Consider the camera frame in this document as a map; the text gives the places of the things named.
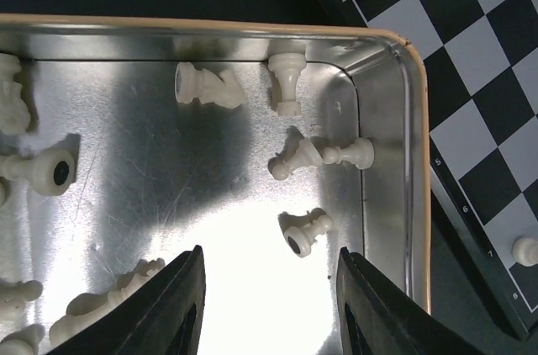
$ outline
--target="tray rim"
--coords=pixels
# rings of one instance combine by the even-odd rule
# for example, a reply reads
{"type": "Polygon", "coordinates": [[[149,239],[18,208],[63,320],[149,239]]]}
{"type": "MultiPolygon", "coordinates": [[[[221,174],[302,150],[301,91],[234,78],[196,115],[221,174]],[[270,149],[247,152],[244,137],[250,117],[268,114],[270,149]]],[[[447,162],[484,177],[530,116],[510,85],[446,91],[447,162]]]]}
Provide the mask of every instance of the tray rim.
{"type": "Polygon", "coordinates": [[[387,29],[370,29],[362,27],[340,27],[303,24],[269,24],[247,23],[239,21],[217,21],[207,19],[164,19],[147,17],[112,17],[112,16],[76,16],[25,13],[0,13],[0,25],[38,25],[38,26],[98,26],[127,27],[142,29],[173,30],[216,30],[237,31],[252,34],[288,34],[345,37],[383,37],[400,44],[411,55],[419,69],[420,90],[422,93],[422,124],[424,150],[424,198],[425,198],[425,311],[431,315],[430,264],[431,264],[431,202],[430,202],[430,125],[428,116],[428,87],[424,62],[419,52],[403,36],[387,29]]]}

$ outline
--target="chessboard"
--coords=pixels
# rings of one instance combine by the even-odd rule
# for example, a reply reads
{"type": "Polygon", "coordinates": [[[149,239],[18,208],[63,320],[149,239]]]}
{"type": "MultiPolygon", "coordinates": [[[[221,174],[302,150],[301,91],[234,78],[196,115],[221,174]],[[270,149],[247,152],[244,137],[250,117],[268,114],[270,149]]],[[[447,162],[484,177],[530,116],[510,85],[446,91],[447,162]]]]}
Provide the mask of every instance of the chessboard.
{"type": "Polygon", "coordinates": [[[526,339],[538,265],[518,264],[512,247],[538,239],[538,0],[320,1],[335,24],[391,29],[418,49],[432,190],[490,314],[526,339]]]}

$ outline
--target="chess piece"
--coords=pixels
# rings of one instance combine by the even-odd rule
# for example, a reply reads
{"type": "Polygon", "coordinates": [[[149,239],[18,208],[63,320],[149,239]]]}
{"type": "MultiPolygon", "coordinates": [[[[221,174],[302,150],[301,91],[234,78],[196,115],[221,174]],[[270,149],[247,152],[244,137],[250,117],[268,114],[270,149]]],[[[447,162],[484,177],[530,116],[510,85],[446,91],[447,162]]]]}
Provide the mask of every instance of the chess piece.
{"type": "Polygon", "coordinates": [[[197,70],[190,62],[181,62],[176,69],[176,101],[189,104],[195,98],[201,104],[234,109],[245,103],[246,94],[230,70],[218,77],[207,69],[197,70]]]}
{"type": "Polygon", "coordinates": [[[36,300],[43,292],[38,281],[17,283],[14,286],[0,286],[0,320],[16,320],[23,316],[26,302],[36,300]]]}
{"type": "Polygon", "coordinates": [[[301,103],[297,98],[297,80],[306,67],[302,54],[276,54],[269,58],[269,70],[275,73],[282,92],[282,101],[277,104],[279,116],[295,117],[301,114],[301,103]]]}
{"type": "Polygon", "coordinates": [[[300,167],[319,167],[323,164],[323,160],[318,150],[310,139],[302,139],[299,141],[299,147],[295,154],[289,160],[283,160],[277,163],[271,169],[271,174],[275,180],[282,181],[288,178],[295,170],[300,167]]]}
{"type": "Polygon", "coordinates": [[[69,188],[75,177],[75,159],[68,151],[53,148],[33,159],[0,156],[0,176],[8,180],[26,178],[36,193],[58,196],[69,188]]]}
{"type": "Polygon", "coordinates": [[[512,248],[512,255],[516,262],[525,267],[538,264],[538,240],[530,237],[521,237],[512,248]]]}
{"type": "Polygon", "coordinates": [[[0,343],[0,355],[37,355],[37,352],[27,342],[12,339],[0,343]]]}
{"type": "Polygon", "coordinates": [[[21,69],[17,56],[0,54],[0,131],[5,135],[22,135],[30,125],[30,113],[20,95],[23,86],[13,80],[21,69]]]}
{"type": "Polygon", "coordinates": [[[284,238],[293,252],[303,258],[312,252],[316,236],[324,235],[332,227],[333,220],[328,215],[321,215],[303,227],[290,227],[284,232],[284,238]]]}
{"type": "Polygon", "coordinates": [[[341,149],[337,147],[326,147],[323,150],[323,163],[340,164],[342,161],[354,164],[357,168],[364,170],[370,168],[374,160],[373,144],[369,139],[358,138],[352,145],[341,149]]]}
{"type": "Polygon", "coordinates": [[[69,340],[72,336],[75,336],[80,331],[88,328],[93,323],[101,320],[104,316],[114,310],[128,299],[134,292],[136,292],[142,285],[147,283],[153,278],[161,269],[165,266],[164,260],[159,258],[156,261],[149,262],[141,268],[136,268],[132,276],[128,276],[128,282],[123,288],[111,290],[106,295],[106,299],[103,301],[93,300],[93,303],[99,303],[97,308],[89,308],[87,313],[84,314],[67,314],[61,317],[56,323],[52,325],[49,331],[50,343],[53,347],[58,347],[63,342],[69,340]]]}

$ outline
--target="metal tray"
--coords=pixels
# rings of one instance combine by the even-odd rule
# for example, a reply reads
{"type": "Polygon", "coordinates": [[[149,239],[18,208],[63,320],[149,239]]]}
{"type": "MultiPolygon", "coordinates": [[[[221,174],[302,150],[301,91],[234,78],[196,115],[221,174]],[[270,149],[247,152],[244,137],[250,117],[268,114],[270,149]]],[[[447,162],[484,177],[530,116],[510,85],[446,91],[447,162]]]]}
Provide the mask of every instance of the metal tray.
{"type": "MultiPolygon", "coordinates": [[[[4,183],[0,279],[37,279],[44,292],[1,336],[31,324],[48,331],[80,293],[195,244],[208,285],[200,354],[341,353],[332,277],[343,246],[430,310],[425,71],[407,40],[372,29],[0,15],[0,51],[24,60],[18,80],[35,118],[27,135],[1,136],[0,152],[63,146],[77,161],[59,198],[4,183]],[[284,51],[309,61],[303,115],[292,119],[269,97],[265,61],[284,51]],[[179,106],[178,61],[231,69],[247,104],[179,106]],[[267,163],[298,135],[321,145],[372,138],[375,164],[277,182],[267,163]],[[335,229],[300,259],[279,215],[316,208],[335,229]]],[[[45,336],[40,352],[49,350],[45,336]]]]}

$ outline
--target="white chess piece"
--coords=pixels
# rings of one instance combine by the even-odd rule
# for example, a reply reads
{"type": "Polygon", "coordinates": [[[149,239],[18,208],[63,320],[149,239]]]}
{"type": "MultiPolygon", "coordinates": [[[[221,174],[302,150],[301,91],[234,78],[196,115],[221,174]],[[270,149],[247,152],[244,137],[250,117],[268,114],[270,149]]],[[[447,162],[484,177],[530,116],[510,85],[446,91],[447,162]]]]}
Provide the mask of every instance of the white chess piece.
{"type": "Polygon", "coordinates": [[[312,251],[316,236],[324,235],[332,227],[333,220],[328,215],[321,215],[303,227],[290,227],[284,232],[284,238],[295,254],[306,257],[312,251]]]}
{"type": "Polygon", "coordinates": [[[32,159],[19,155],[0,156],[0,176],[8,180],[26,178],[41,195],[62,195],[75,177],[75,159],[68,151],[53,148],[32,159]]]}
{"type": "Polygon", "coordinates": [[[36,300],[43,292],[38,281],[0,287],[0,320],[16,320],[23,316],[26,302],[36,300]]]}
{"type": "Polygon", "coordinates": [[[23,86],[13,80],[21,69],[17,56],[0,54],[0,131],[5,135],[22,135],[30,124],[28,107],[20,96],[23,86]]]}
{"type": "Polygon", "coordinates": [[[512,255],[516,262],[525,267],[538,264],[538,241],[530,237],[521,237],[515,242],[512,255]]]}
{"type": "Polygon", "coordinates": [[[306,58],[302,54],[276,54],[269,57],[269,70],[275,73],[280,84],[282,101],[277,104],[279,116],[294,117],[301,114],[301,103],[297,98],[297,80],[306,67],[306,58]]]}
{"type": "Polygon", "coordinates": [[[189,104],[195,98],[201,104],[215,103],[227,109],[246,102],[245,90],[230,70],[218,77],[207,69],[197,70],[190,62],[181,62],[176,69],[176,101],[189,104]]]}
{"type": "Polygon", "coordinates": [[[342,161],[354,164],[364,170],[372,166],[374,160],[373,144],[369,139],[358,138],[352,145],[342,149],[327,147],[323,150],[323,163],[340,164],[342,161]]]}
{"type": "Polygon", "coordinates": [[[321,155],[312,141],[310,139],[302,139],[299,141],[299,147],[293,157],[275,164],[271,169],[271,174],[276,180],[282,181],[300,167],[319,167],[322,164],[321,155]]]}
{"type": "Polygon", "coordinates": [[[136,292],[144,283],[153,278],[165,266],[164,260],[149,262],[144,267],[143,273],[135,273],[127,286],[108,292],[107,300],[94,310],[82,315],[64,315],[52,325],[49,331],[50,343],[58,347],[80,331],[88,328],[93,323],[101,320],[104,316],[121,305],[129,296],[136,292]]]}
{"type": "Polygon", "coordinates": [[[37,355],[31,345],[22,340],[0,342],[0,355],[37,355]]]}

